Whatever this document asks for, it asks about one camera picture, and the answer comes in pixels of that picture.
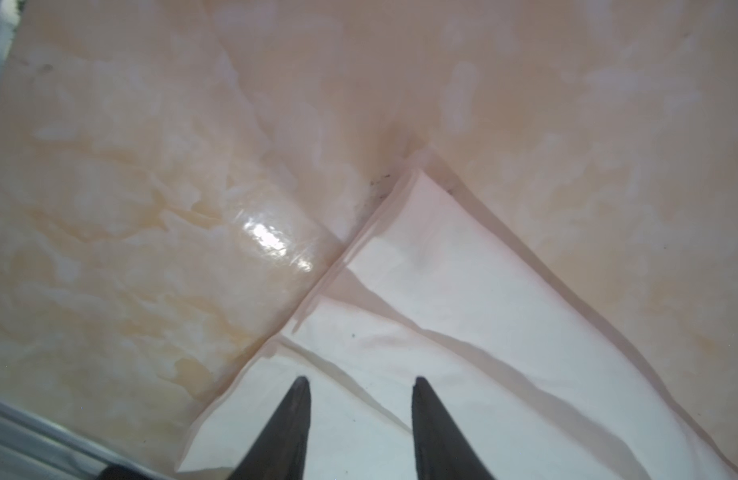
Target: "marble surface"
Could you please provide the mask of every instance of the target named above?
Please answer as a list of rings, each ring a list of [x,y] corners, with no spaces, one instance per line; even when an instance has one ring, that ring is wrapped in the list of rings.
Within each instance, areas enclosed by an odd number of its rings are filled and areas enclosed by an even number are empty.
[[[163,472],[442,161],[738,465],[738,0],[29,2],[0,398]]]

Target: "beige marble tabletop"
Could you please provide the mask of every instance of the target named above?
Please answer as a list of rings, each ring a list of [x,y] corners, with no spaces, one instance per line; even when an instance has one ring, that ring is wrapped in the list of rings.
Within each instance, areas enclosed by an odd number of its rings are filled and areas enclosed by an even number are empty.
[[[738,465],[738,0],[28,2],[0,398],[170,472],[429,157]]]

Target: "towel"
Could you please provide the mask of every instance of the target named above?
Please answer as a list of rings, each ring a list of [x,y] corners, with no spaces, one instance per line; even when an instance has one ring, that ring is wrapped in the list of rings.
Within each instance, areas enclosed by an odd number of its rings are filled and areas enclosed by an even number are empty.
[[[495,478],[738,478],[633,363],[420,170],[190,428],[179,472],[239,464],[310,379],[306,478],[415,478],[425,376]]]

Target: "white cloth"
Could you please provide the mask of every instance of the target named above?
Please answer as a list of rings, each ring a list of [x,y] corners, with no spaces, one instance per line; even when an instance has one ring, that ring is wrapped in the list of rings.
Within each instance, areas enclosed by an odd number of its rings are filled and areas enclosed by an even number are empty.
[[[191,427],[179,471],[236,466],[299,375],[306,478],[415,478],[425,376],[500,480],[738,478],[640,372],[420,171]]]

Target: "cloth fold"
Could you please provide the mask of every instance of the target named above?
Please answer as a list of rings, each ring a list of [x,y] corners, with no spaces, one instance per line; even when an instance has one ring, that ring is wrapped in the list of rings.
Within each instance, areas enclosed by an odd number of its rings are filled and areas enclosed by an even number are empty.
[[[417,376],[496,478],[738,478],[623,353],[419,170],[195,421],[178,470],[237,465],[299,375],[313,398],[306,478],[415,478]]]

